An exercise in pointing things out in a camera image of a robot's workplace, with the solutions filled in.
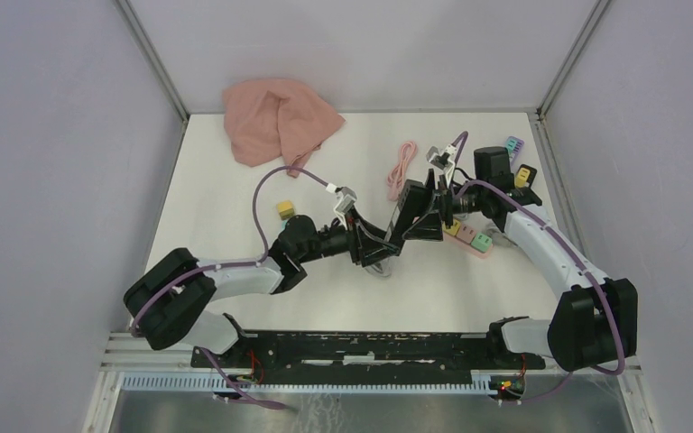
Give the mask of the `green plug adapter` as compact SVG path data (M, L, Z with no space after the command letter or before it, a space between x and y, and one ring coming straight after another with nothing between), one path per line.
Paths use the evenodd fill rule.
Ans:
M471 246L480 253L487 253L492 246L493 239L484 233L477 233Z

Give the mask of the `pink power strip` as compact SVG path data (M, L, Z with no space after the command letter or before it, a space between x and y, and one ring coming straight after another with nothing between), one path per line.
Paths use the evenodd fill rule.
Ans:
M494 249L493 239L484 232L475 230L459 219L454 219L451 226L442 225L446 242L451 242L480 259L486 259Z

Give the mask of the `yellow plug adapter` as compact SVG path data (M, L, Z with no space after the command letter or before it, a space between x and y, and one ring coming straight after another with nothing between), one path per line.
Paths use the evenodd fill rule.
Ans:
M296 210L290 200L284 200L276 204L276 211L282 221L296 216Z

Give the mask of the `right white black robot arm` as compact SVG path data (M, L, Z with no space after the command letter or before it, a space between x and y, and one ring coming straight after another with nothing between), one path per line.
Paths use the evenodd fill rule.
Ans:
M546 356L566 372L592 368L618 375L637 347L638 293L627 279L613 280L592 264L550 220L529 187L517 187L504 147L474 152L475 176L452 181L455 162L433 151L428 178L404 181L388 239L439 240L458 214L480 213L516 244L557 297L549 320L510 318L495 327L485 357L507 368L521 354Z

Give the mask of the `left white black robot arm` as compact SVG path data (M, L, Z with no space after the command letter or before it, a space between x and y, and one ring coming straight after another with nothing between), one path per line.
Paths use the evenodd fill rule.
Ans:
M286 222L263 261L201 261L188 249L176 248L125 292L123 303L134 319L133 331L151 349L189 343L234 367L246 359L248 344L240 326L227 314L208 311L209 303L285 293L306 278L304 263L347 253L353 263L369 267L399 251L355 210L321 228L297 215Z

